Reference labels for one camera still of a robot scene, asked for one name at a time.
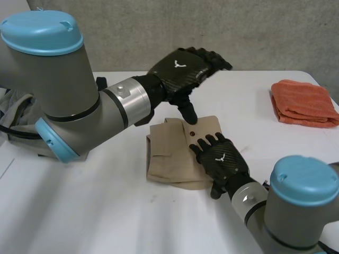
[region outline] carbon fiber robotic hand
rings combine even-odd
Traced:
[[[161,101],[176,105],[189,124],[196,124],[198,118],[190,102],[189,95],[206,78],[224,69],[231,70],[232,65],[214,51],[207,51],[202,48],[195,49],[193,47],[179,48],[154,65],[146,76],[134,77],[134,79],[142,85],[145,84],[146,91],[149,91],[150,85],[154,84],[149,80],[152,76],[156,76],[160,80],[162,89],[152,85],[152,89],[157,92],[157,95],[152,96],[150,95],[152,93],[148,92],[148,96],[150,98],[156,97],[154,99],[154,101],[157,101],[156,105]],[[154,112],[151,112],[150,116],[136,125],[149,122],[153,115]]]
[[[196,154],[197,162],[213,179],[211,197],[218,199],[225,192],[232,197],[240,186],[254,180],[249,177],[248,166],[233,143],[219,132],[215,136],[217,140],[212,135],[206,135],[209,144],[199,139],[201,149],[194,144],[190,148]]]

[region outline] light blue joint cap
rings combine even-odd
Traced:
[[[17,13],[5,18],[0,30],[2,39],[9,47],[30,55],[65,55],[84,44],[75,18],[65,12]]]
[[[40,118],[35,123],[35,129],[57,158],[63,163],[68,163],[79,157],[79,155],[61,139],[44,119]]]
[[[271,187],[288,203],[316,207],[336,199],[339,176],[331,166],[315,158],[287,156],[275,164]]]

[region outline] orange towel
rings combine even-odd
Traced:
[[[280,122],[318,128],[339,125],[339,114],[321,86],[284,79],[272,85],[272,94]]]

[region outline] table surface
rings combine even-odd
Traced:
[[[113,85],[144,72],[96,72]],[[191,95],[199,117],[216,115],[251,175],[269,179],[284,156],[339,161],[339,128],[279,123],[270,87],[282,79],[316,84],[300,71],[221,71]],[[161,103],[149,125],[180,117]],[[0,147],[0,253],[262,253],[227,195],[146,181],[149,125],[130,127],[67,165],[5,142]],[[339,250],[339,222],[322,240]]]

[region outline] khaki fabric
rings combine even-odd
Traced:
[[[197,163],[189,145],[216,132],[221,132],[216,116],[199,118],[196,125],[165,119],[165,123],[151,126],[147,136],[147,179],[184,189],[210,187],[212,179]]]

